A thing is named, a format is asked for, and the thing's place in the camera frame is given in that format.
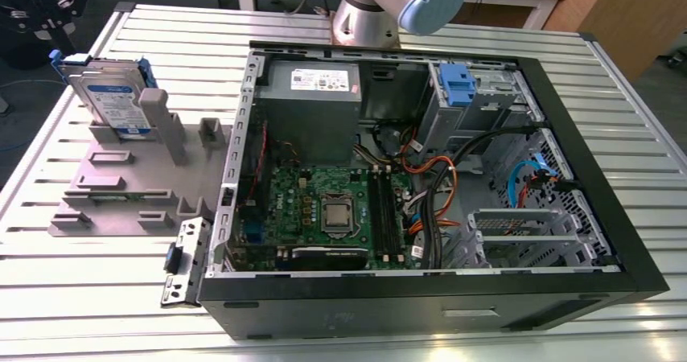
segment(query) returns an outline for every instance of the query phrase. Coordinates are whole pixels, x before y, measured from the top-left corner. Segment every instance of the ram slot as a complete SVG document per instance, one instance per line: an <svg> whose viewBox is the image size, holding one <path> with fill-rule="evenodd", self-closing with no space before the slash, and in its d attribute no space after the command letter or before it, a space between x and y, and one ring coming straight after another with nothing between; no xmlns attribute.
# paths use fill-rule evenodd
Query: ram slot
<svg viewBox="0 0 687 362"><path fill-rule="evenodd" d="M374 254L384 260L396 260L401 251L393 188L388 173L373 174L368 179L368 194Z"/></svg>

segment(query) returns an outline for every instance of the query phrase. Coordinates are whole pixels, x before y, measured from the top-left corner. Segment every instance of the floor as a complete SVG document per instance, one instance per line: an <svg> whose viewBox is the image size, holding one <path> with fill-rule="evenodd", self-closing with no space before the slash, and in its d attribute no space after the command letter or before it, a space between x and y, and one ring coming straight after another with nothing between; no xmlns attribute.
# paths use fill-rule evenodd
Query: floor
<svg viewBox="0 0 687 362"><path fill-rule="evenodd" d="M89 0L84 17L74 20L77 30L72 40L78 51L86 51L100 29L112 13L117 2L133 1L144 4L169 6L196 6L205 8L237 9L237 0ZM257 9L269 11L290 10L300 0L257 0ZM326 0L330 8L337 0ZM312 0L312 5L321 6L321 0ZM33 40L32 34L13 34L0 29L0 55L17 44ZM634 88L649 105L658 120L673 136L682 150L687 151L687 68L670 70L657 60L634 83ZM13 111L0 115L0 188L11 174L26 146L57 101L62 86L57 73L49 65L30 71L10 68L0 59L0 94L11 105Z"/></svg>

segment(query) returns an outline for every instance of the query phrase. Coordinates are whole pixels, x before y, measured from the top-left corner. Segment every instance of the aluminum workbench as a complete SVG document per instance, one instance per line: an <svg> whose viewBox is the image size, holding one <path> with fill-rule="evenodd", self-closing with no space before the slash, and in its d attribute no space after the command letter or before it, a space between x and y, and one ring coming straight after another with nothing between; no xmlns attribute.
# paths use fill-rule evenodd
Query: aluminum workbench
<svg viewBox="0 0 687 362"><path fill-rule="evenodd" d="M137 6L113 13L90 53L109 58L145 54L182 122L218 117L232 123L248 41L328 43L326 27L324 18L306 15ZM576 34L489 27L448 26L432 36L401 34L400 39L404 48L541 61L669 292L536 333L233 342L202 309L158 308L170 237L53 238L46 233L90 140L90 115L66 88L0 194L0 356L684 359L687 160L602 50Z"/></svg>

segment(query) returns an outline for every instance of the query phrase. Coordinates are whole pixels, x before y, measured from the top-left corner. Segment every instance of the green circuit board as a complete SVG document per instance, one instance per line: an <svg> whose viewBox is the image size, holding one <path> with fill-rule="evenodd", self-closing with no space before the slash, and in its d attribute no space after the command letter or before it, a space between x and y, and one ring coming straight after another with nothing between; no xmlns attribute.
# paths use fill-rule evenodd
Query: green circuit board
<svg viewBox="0 0 687 362"><path fill-rule="evenodd" d="M405 247L402 247L404 259L401 262L384 261L372 256L374 243L370 234L368 175L372 175L372 173L364 169L276 168L270 178L269 210L264 227L262 246L330 245L357 247L369 251L369 269L406 269L410 267ZM397 195L400 200L402 194L409 191L409 177L402 173L392 174L390 184L394 195ZM322 232L322 204L328 200L334 200L336 202L344 200L352 206L353 230L346 234L329 235ZM400 212L396 213L396 216L398 241L402 245ZM273 260L261 255L250 259L249 263L253 270L270 270L274 268Z"/></svg>

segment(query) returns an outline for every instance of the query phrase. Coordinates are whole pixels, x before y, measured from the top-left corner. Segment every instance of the power supply label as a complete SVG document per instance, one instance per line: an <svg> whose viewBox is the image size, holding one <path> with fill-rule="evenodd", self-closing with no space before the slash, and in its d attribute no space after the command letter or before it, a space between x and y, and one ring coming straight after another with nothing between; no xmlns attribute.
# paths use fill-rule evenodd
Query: power supply label
<svg viewBox="0 0 687 362"><path fill-rule="evenodd" d="M109 127L130 138L150 132L150 124L142 110L134 104L136 94L129 86L92 84L88 90L94 99L97 112L105 118Z"/></svg>
<svg viewBox="0 0 687 362"><path fill-rule="evenodd" d="M348 72L338 70L294 69L290 72L290 89L309 91L345 91L348 85Z"/></svg>

